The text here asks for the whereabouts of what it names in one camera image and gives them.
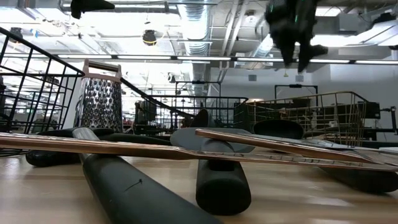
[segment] robotic arm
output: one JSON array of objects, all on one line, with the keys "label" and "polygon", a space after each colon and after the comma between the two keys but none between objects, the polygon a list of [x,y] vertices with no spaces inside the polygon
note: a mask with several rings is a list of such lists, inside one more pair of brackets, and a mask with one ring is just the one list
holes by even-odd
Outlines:
[{"label": "robotic arm", "polygon": [[328,48],[310,44],[316,23],[315,11],[319,0],[270,0],[265,12],[270,35],[280,50],[285,66],[293,60],[295,43],[300,43],[298,72],[303,72],[316,56],[327,54]]}]

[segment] ventilation duct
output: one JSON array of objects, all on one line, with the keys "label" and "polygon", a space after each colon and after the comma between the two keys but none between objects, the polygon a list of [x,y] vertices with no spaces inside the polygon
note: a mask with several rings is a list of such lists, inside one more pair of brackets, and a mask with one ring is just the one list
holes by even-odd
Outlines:
[{"label": "ventilation duct", "polygon": [[[263,27],[263,34],[265,34],[265,38],[259,44],[256,50],[254,50],[249,57],[256,57],[256,58],[265,58],[268,56],[268,53],[272,50],[274,45],[274,41],[270,37],[268,25]],[[247,62],[241,66],[241,68],[245,68],[248,70],[253,69],[262,69],[265,68],[265,63],[262,62]]]},{"label": "ventilation duct", "polygon": [[[70,12],[70,4],[60,4],[63,12]],[[101,10],[99,12],[136,12],[136,13],[168,13],[178,14],[176,6],[169,6],[167,2],[164,5],[147,3],[147,4],[115,4],[115,8],[111,10]]]},{"label": "ventilation duct", "polygon": [[[209,6],[199,4],[179,5],[178,10],[182,18],[183,37],[185,50],[191,56],[207,56],[209,54],[209,44],[204,41],[209,34]],[[206,63],[192,63],[192,81],[204,81],[206,73]],[[195,96],[203,94],[203,85],[192,85]]]}]

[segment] wooden table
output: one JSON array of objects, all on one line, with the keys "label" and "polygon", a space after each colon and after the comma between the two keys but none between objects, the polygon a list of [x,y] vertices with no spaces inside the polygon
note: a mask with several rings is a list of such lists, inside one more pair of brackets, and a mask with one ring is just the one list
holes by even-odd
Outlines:
[{"label": "wooden table", "polygon": [[[195,203],[197,161],[126,158]],[[34,168],[24,156],[0,159],[0,217],[5,224],[103,224],[81,165]],[[369,195],[330,179],[316,167],[243,164],[252,192],[248,210],[219,217],[226,224],[393,224],[398,191]]]}]

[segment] wire basket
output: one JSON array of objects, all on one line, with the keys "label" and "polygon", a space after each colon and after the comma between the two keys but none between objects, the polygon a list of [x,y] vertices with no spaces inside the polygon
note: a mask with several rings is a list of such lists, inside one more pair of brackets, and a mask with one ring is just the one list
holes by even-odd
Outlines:
[{"label": "wire basket", "polygon": [[268,101],[249,100],[235,110],[234,124],[252,132],[257,122],[286,119],[300,124],[305,138],[360,146],[367,103],[351,91]]},{"label": "wire basket", "polygon": [[235,106],[247,98],[240,97],[217,97],[217,96],[175,96],[175,95],[152,95],[158,101],[170,105],[173,109],[190,114],[173,113],[164,106],[147,103],[149,110],[144,108],[147,114],[144,118],[150,118],[152,124],[158,125],[164,129],[175,131],[180,128],[190,126],[193,117],[201,110],[207,109],[217,127],[233,127],[233,111]]},{"label": "wire basket", "polygon": [[1,27],[0,39],[0,131],[62,129],[84,73]]}]

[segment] gold wire basket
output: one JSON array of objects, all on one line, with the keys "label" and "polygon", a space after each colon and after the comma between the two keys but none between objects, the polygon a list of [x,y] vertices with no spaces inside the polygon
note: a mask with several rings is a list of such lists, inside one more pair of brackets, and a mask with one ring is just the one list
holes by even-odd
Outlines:
[{"label": "gold wire basket", "polygon": [[360,146],[367,103],[368,100],[352,91],[339,91],[267,101],[249,100],[239,106],[240,112],[236,115],[246,117],[245,129],[250,131],[257,122],[286,119],[300,124],[307,139]]}]

